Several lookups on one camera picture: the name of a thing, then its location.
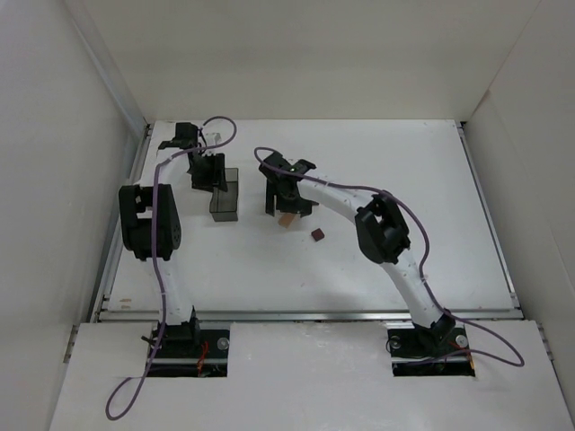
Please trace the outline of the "aluminium front rail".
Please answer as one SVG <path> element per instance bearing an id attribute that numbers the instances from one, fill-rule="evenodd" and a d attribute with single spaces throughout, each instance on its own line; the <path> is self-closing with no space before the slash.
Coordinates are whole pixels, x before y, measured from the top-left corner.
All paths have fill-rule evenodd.
<path id="1" fill-rule="evenodd" d="M 473 321 L 519 321 L 524 319 L 518 308 L 508 310 L 459 311 L 456 315 Z M 111 312 L 101 311 L 96 321 L 155 321 L 159 312 Z M 409 321 L 407 312 L 248 312 L 248 311 L 200 311 L 201 321 L 284 322 L 284 321 Z"/>

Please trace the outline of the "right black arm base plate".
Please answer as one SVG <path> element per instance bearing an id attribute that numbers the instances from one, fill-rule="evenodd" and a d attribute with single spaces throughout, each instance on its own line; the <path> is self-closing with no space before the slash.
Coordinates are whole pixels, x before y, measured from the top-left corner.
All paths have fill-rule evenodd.
<path id="1" fill-rule="evenodd" d="M 391 328 L 387 335 L 394 377 L 475 377 L 462 326 L 455 326 L 437 347 L 425 347 L 414 328 Z"/>

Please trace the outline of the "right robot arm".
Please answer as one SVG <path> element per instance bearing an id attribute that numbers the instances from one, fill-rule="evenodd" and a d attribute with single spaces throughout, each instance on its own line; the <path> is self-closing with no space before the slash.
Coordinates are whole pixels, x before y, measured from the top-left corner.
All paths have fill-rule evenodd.
<path id="1" fill-rule="evenodd" d="M 455 320 L 424 286 L 397 199 L 378 189 L 314 177 L 309 174 L 316 169 L 313 163 L 304 159 L 290 163 L 281 153 L 271 148 L 268 151 L 268 157 L 256 158 L 267 180 L 266 213 L 309 216 L 319 205 L 349 220 L 362 254 L 386 272 L 405 301 L 414 326 L 417 355 L 435 354 L 455 327 Z"/>

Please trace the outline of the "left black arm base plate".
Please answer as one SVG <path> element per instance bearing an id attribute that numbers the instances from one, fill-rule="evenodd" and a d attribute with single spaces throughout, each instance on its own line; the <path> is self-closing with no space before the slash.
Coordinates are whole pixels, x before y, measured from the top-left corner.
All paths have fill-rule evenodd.
<path id="1" fill-rule="evenodd" d="M 227 377 L 230 329 L 202 329 L 198 335 L 169 329 L 147 373 L 151 378 Z"/>

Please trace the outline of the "dark red cube block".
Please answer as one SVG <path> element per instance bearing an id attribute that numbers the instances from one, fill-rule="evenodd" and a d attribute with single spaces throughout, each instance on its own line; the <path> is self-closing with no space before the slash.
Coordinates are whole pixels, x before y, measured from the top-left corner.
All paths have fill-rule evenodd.
<path id="1" fill-rule="evenodd" d="M 311 232 L 311 236 L 315 242 L 319 242 L 325 237 L 324 232 L 321 228 L 317 228 L 317 229 L 313 230 Z"/>

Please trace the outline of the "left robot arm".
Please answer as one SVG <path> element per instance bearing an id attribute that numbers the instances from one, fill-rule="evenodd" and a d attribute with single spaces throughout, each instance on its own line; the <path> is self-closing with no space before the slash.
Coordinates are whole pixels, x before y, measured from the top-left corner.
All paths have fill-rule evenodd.
<path id="1" fill-rule="evenodd" d="M 225 155 L 213 151 L 221 145 L 218 134 L 205 135 L 203 127 L 177 122 L 174 136 L 159 144 L 139 179 L 119 189 L 124 247 L 145 263 L 159 288 L 161 317 L 146 341 L 163 352 L 201 344 L 199 321 L 179 281 L 174 257 L 182 227 L 173 186 L 188 175 L 193 189 L 227 192 Z"/>

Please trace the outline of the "natural long wood block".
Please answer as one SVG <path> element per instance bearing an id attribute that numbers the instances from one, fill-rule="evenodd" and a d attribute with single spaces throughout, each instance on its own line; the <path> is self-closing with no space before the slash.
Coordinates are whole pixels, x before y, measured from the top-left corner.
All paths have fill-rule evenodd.
<path id="1" fill-rule="evenodd" d="M 285 213 L 279 218 L 278 224 L 279 226 L 288 229 L 294 222 L 295 218 L 296 214 Z"/>

